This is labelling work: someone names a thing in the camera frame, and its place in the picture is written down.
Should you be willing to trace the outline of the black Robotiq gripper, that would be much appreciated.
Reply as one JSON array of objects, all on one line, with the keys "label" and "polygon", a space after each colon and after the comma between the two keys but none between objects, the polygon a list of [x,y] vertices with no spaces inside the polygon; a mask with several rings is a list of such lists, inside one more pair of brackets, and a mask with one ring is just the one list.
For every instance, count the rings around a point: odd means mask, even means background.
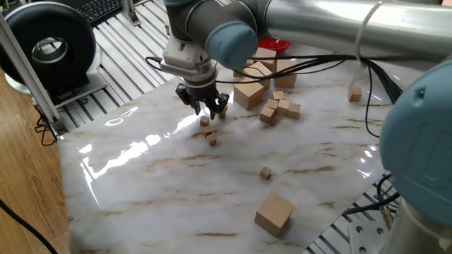
[{"label": "black Robotiq gripper", "polygon": [[196,115],[199,115],[201,111],[199,102],[205,102],[210,110],[211,119],[214,119],[217,114],[223,113],[230,98],[225,93],[216,94],[216,82],[209,84],[179,83],[175,92],[185,105],[195,111]]}]

